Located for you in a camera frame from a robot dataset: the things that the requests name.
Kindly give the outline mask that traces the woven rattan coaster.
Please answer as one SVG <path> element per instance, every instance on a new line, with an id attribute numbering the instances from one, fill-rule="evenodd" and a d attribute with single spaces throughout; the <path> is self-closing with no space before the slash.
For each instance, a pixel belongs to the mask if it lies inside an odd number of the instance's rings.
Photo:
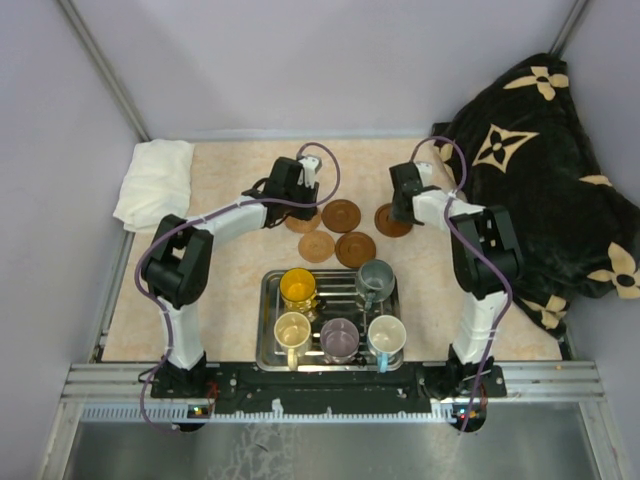
<path id="1" fill-rule="evenodd" d="M 321 223 L 321 209 L 317 208 L 315 215 L 310 220 L 300 220 L 293 216 L 286 218 L 284 225 L 292 232 L 306 234 L 314 231 Z"/>
<path id="2" fill-rule="evenodd" d="M 312 231 L 302 236 L 298 244 L 300 256 L 311 263 L 328 260 L 335 251 L 333 238 L 323 231 Z"/>

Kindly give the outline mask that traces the dark wooden coaster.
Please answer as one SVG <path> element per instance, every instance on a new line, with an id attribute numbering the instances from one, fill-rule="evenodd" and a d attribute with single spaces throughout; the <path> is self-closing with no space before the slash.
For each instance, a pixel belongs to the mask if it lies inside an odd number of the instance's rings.
<path id="1" fill-rule="evenodd" d="M 402 223 L 391 218 L 392 204 L 381 205 L 375 215 L 374 224 L 376 229 L 384 236 L 390 238 L 400 238 L 407 235 L 413 228 L 412 224 Z"/>
<path id="2" fill-rule="evenodd" d="M 376 244 L 367 234 L 352 231 L 342 235 L 335 246 L 338 261 L 348 268 L 359 268 L 376 258 Z"/>
<path id="3" fill-rule="evenodd" d="M 359 226 L 361 211 L 352 201 L 338 199 L 329 202 L 321 214 L 326 228 L 335 233 L 348 233 Z"/>

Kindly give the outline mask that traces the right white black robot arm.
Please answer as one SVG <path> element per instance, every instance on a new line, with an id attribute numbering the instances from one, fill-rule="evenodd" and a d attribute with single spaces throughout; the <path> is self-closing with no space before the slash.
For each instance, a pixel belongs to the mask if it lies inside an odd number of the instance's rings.
<path id="1" fill-rule="evenodd" d="M 512 302 L 512 283 L 523 273 L 523 257 L 511 217 L 502 206 L 468 203 L 433 185 L 428 163 L 389 168 L 391 218 L 437 227 L 450 234 L 453 270 L 465 292 L 459 333 L 451 345 L 459 361 L 446 372 L 448 387 L 470 395 L 482 383 L 476 364 L 487 360 L 497 325 Z"/>

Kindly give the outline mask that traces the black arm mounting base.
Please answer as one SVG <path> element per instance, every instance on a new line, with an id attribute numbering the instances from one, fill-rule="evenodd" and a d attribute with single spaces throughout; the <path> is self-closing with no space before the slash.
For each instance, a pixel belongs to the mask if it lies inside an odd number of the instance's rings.
<path id="1" fill-rule="evenodd" d="M 482 372 L 453 361 L 404 362 L 387 373 L 367 370 L 362 361 L 338 370 L 299 372 L 267 371 L 249 362 L 206 362 L 181 373 L 166 364 L 151 381 L 154 399 L 203 400 L 189 412 L 197 420 L 214 414 L 266 415 L 275 409 L 294 417 L 429 414 L 434 400 L 472 397 L 471 412 L 458 406 L 453 413 L 454 426 L 470 432 L 483 425 L 488 400 L 506 394 L 503 371 L 492 360 Z"/>

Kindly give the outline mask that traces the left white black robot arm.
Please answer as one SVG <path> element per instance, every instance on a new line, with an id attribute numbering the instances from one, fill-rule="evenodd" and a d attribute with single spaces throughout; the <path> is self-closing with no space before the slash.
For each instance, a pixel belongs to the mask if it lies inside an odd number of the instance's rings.
<path id="1" fill-rule="evenodd" d="M 184 395 L 197 396 L 208 384 L 197 302 L 208 283 L 213 253 L 288 216 L 311 219 L 317 211 L 321 167 L 315 156 L 279 157 L 269 176 L 235 202 L 200 217 L 169 214 L 161 220 L 137 275 L 159 307 L 167 343 L 163 361 L 176 369 L 172 383 Z"/>

